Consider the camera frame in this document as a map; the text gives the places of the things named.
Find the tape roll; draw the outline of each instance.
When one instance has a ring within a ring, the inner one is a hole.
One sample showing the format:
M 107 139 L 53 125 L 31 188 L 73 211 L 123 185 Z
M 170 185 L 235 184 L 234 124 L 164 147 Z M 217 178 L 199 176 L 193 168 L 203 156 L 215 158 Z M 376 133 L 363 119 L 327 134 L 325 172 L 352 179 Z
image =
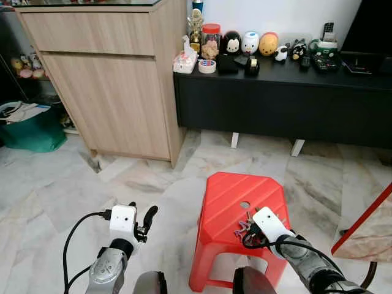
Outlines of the tape roll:
M 211 74 L 216 70 L 216 61 L 204 59 L 198 62 L 198 71 L 203 74 Z

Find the black cable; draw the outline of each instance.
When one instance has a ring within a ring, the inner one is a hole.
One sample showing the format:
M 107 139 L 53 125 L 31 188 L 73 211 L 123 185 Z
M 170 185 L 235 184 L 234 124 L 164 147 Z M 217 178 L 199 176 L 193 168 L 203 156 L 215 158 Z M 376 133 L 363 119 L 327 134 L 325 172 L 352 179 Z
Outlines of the black cable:
M 62 251 L 62 270 L 64 272 L 64 294 L 68 294 L 68 270 L 67 270 L 67 249 L 69 245 L 69 241 L 74 234 L 75 230 L 77 227 L 80 225 L 81 222 L 83 222 L 85 219 L 91 216 L 103 216 L 104 213 L 99 212 L 99 213 L 89 213 L 83 216 L 78 222 L 74 225 L 74 227 L 71 229 L 71 232 L 69 233 L 66 243 L 64 245 L 64 249 Z
M 77 279 L 78 277 L 80 277 L 82 274 L 84 274 L 85 272 L 89 271 L 89 270 L 90 270 L 90 267 L 91 267 L 91 265 L 89 265 L 88 267 L 86 267 L 83 271 L 80 271 L 79 273 L 77 273 L 77 274 L 71 279 L 71 281 L 69 281 L 69 283 L 68 283 L 68 291 L 69 291 L 69 289 L 71 288 L 72 284 L 76 281 L 76 279 Z
M 373 281 L 376 269 L 377 269 L 377 262 L 370 262 L 369 270 L 367 271 L 365 280 L 363 280 L 361 284 L 361 288 L 367 289 L 369 287 L 369 285 Z
M 290 241 L 276 241 L 276 242 L 272 242 L 272 243 L 265 243 L 265 244 L 260 244 L 260 245 L 253 245 L 253 246 L 249 246 L 247 244 L 245 244 L 245 239 L 246 239 L 246 235 L 243 238 L 243 245 L 246 248 L 250 248 L 250 249 L 256 249 L 256 248 L 264 248 L 264 247 L 269 247 L 269 246 L 275 246 L 275 245 L 281 245 L 281 244 L 286 244 L 286 245 L 294 245 L 294 246 L 298 246 L 298 247 L 303 247 L 306 249 L 309 249 L 310 251 L 314 251 L 316 252 L 319 256 L 323 257 L 324 259 L 326 259 L 330 264 L 333 265 L 334 268 L 336 268 L 342 275 L 342 271 L 341 269 L 337 266 L 337 264 L 335 264 L 332 259 L 330 259 L 328 256 L 326 256 L 323 252 L 317 250 L 316 248 L 313 248 L 312 246 L 308 246 L 305 244 L 301 244 L 301 243 L 296 243 L 296 242 L 290 242 Z

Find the green container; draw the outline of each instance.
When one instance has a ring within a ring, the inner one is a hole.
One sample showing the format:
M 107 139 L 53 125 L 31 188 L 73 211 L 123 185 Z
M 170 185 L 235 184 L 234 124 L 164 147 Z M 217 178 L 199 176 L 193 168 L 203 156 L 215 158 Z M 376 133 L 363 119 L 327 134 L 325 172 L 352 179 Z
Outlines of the green container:
M 52 109 L 25 121 L 1 125 L 0 138 L 9 148 L 35 152 L 54 151 L 67 140 Z

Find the white marble floor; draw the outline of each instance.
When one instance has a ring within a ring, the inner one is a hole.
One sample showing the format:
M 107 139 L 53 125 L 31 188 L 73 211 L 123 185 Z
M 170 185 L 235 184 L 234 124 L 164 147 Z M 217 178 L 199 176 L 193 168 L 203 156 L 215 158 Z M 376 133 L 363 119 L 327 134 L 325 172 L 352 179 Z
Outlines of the white marble floor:
M 95 173 L 77 136 L 53 153 L 0 148 L 0 293 L 61 293 L 62 248 L 73 224 L 83 215 L 114 203 L 136 201 L 139 216 L 152 204 L 159 212 L 149 240 L 132 257 L 121 293 L 132 293 L 147 270 L 165 273 L 169 293 L 192 293 L 187 286 L 205 181 L 215 172 L 270 176 L 285 187 L 292 227 L 315 247 L 330 252 L 336 232 L 350 226 L 392 180 L 392 167 L 377 150 L 306 141 L 298 157 L 284 138 L 241 134 L 237 149 L 231 133 L 188 131 L 176 168 L 168 162 L 124 157 L 101 158 Z M 391 159 L 391 151 L 386 158 Z M 86 220 L 68 253 L 73 276 L 106 246 L 108 222 Z M 347 278 L 361 282 L 368 264 L 337 259 Z M 218 256 L 212 278 L 232 279 L 236 266 L 262 266 L 236 255 Z M 392 265 L 381 264 L 369 287 L 387 294 Z M 86 275 L 71 293 L 84 293 Z M 288 266 L 279 294 L 307 293 Z M 231 293 L 207 287 L 205 293 Z

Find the console leg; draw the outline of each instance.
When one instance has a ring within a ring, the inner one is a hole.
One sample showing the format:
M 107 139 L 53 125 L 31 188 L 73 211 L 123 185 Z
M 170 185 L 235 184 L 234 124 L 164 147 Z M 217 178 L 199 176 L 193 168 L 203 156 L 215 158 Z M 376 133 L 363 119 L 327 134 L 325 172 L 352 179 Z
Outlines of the console leg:
M 295 156 L 295 157 L 298 156 L 299 153 L 301 152 L 302 146 L 304 146 L 304 143 L 305 143 L 305 140 L 296 139 L 294 146 L 292 148 L 292 151 L 291 151 L 291 156 Z
M 239 133 L 233 133 L 233 136 L 232 136 L 232 148 L 237 148 L 238 135 L 239 135 Z

